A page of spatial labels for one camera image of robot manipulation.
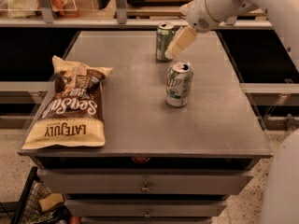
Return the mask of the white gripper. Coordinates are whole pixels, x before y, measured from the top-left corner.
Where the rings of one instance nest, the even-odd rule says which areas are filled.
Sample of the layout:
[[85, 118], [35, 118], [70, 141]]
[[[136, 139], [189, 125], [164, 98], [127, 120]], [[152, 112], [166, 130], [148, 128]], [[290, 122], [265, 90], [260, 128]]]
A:
[[168, 45], [165, 57], [172, 60], [192, 44], [198, 33], [216, 29], [223, 21], [223, 0], [193, 0], [179, 8], [190, 26], [180, 27]]

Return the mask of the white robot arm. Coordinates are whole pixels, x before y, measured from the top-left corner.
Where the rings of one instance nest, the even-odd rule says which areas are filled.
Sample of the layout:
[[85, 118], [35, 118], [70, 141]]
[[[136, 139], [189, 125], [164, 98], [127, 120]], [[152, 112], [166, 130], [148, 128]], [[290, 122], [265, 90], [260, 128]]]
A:
[[[188, 26], [179, 29], [167, 48], [168, 58], [186, 49], [198, 33], [216, 30], [233, 16], [260, 9], [284, 48], [286, 58], [265, 67], [262, 83], [282, 85], [298, 78], [299, 0], [192, 0], [180, 12]], [[270, 163], [259, 224], [299, 224], [299, 132], [284, 139]]]

